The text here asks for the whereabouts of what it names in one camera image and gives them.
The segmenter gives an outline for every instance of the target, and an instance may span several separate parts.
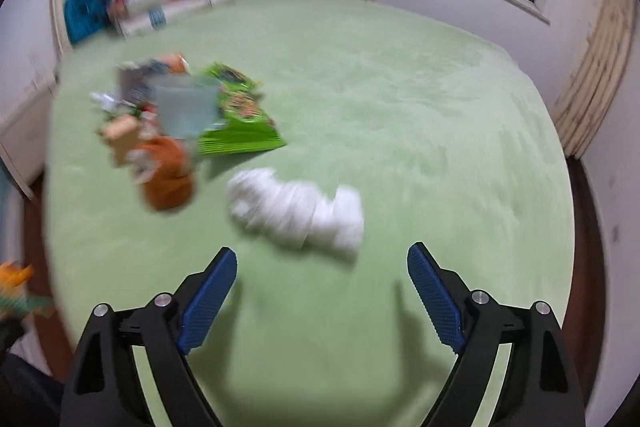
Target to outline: crumpled white cloth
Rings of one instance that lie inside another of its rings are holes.
[[[240,171],[226,184],[229,210],[247,230],[301,248],[356,253],[364,234],[360,194],[340,185],[330,201],[314,183],[282,183],[269,168]]]

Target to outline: orange plush toy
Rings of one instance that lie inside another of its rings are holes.
[[[176,140],[155,136],[127,154],[136,169],[146,201],[156,210],[169,210],[187,203],[194,190],[191,163]]]

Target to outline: bed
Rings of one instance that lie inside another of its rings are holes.
[[[120,62],[174,50],[195,71],[221,61],[260,80],[288,145],[204,159],[193,203],[158,214],[130,172],[113,168],[89,95],[113,86]],[[537,90],[498,46],[370,2],[236,0],[145,36],[103,32],[61,51],[46,240],[71,339],[97,303],[140,306],[231,247],[238,279],[188,358],[225,426],[419,425],[455,355],[407,276],[415,241],[499,302],[545,299],[564,316],[574,241],[564,156]],[[328,194],[338,184],[361,192],[354,262],[234,226],[225,183],[261,166]],[[501,349],[475,425],[488,423],[507,357]],[[165,426],[146,358],[136,361]]]

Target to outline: blue gripper pad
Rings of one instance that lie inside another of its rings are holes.
[[[450,346],[457,355],[465,347],[462,315],[433,266],[419,247],[413,245],[407,256],[409,276],[427,309],[440,342]]]
[[[215,268],[202,283],[196,295],[182,314],[178,349],[185,356],[194,347],[200,347],[218,315],[226,295],[236,279],[238,260],[232,250],[227,250]]]

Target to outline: beige curtain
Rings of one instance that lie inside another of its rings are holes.
[[[587,52],[551,116],[564,155],[580,158],[609,110],[625,72],[638,0],[602,0]]]

